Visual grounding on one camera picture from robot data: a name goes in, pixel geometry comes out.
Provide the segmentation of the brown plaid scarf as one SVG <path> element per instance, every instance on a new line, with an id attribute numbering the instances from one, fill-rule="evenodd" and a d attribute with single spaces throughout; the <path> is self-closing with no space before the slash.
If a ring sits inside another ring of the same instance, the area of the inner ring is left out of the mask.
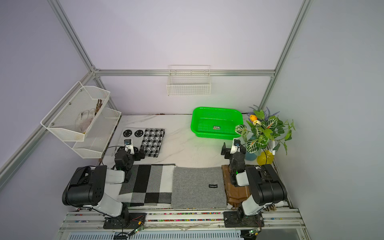
<path id="1" fill-rule="evenodd" d="M 286 200 L 287 191 L 272 165 L 247 166 L 232 175 L 222 165 L 228 204 L 242 208 L 245 215 L 254 215 L 259 208 Z"/>

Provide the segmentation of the black white checked scarf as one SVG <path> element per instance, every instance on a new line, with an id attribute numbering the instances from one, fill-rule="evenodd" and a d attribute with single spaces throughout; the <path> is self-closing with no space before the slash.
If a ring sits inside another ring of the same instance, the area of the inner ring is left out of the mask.
<path id="1" fill-rule="evenodd" d="M 169 207 L 175 168 L 175 165 L 134 165 L 131 177 L 122 184 L 117 200 L 129 207 Z"/>

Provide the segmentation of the green plastic basket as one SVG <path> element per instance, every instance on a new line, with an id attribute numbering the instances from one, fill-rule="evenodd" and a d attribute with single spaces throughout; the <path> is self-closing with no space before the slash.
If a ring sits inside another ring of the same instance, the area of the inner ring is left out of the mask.
<path id="1" fill-rule="evenodd" d="M 192 114 L 191 131 L 200 138 L 232 140 L 240 136 L 235 127 L 243 123 L 243 115 L 237 110 L 198 107 Z"/>

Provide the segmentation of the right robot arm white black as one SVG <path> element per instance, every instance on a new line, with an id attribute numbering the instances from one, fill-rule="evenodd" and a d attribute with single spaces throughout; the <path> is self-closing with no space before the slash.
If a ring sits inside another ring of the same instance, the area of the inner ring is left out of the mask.
<path id="1" fill-rule="evenodd" d="M 264 209 L 287 200 L 287 190 L 272 165 L 246 165 L 246 149 L 239 139 L 234 139 L 230 148 L 223 144 L 221 155 L 229 160 L 230 184 L 249 188 L 250 196 L 238 207 L 238 219 L 255 217 Z"/>

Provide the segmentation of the grey scarf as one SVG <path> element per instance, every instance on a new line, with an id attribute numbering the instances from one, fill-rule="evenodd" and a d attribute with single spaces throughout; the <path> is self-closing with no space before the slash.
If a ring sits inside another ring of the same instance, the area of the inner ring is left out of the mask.
<path id="1" fill-rule="evenodd" d="M 176 167 L 171 206 L 174 210 L 225 209 L 227 197 L 222 168 Z"/>

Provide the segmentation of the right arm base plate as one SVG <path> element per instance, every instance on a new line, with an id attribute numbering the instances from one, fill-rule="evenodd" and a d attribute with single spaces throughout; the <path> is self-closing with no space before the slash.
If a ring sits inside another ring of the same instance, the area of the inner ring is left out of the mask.
<path id="1" fill-rule="evenodd" d="M 256 228 L 264 227 L 264 218 L 261 214 L 253 216 L 240 216 L 238 212 L 223 212 L 224 224 L 226 228 Z"/>

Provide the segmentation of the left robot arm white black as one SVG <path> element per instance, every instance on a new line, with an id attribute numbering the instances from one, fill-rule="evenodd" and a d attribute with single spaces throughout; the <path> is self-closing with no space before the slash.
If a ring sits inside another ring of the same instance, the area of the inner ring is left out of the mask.
<path id="1" fill-rule="evenodd" d="M 134 162 L 144 158 L 144 147 L 137 152 L 133 148 L 120 147 L 115 154 L 113 169 L 105 165 L 77 168 L 63 192 L 63 204 L 94 210 L 106 215 L 109 220 L 130 221 L 127 207 L 106 194 L 105 186 L 128 183 Z"/>

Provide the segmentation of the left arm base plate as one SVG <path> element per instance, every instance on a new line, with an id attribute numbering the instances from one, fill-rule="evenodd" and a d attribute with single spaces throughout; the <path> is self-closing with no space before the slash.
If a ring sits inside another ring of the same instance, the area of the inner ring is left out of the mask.
<path id="1" fill-rule="evenodd" d="M 103 225 L 106 230 L 138 229 L 144 225 L 146 213 L 130 213 L 128 216 L 107 217 Z"/>

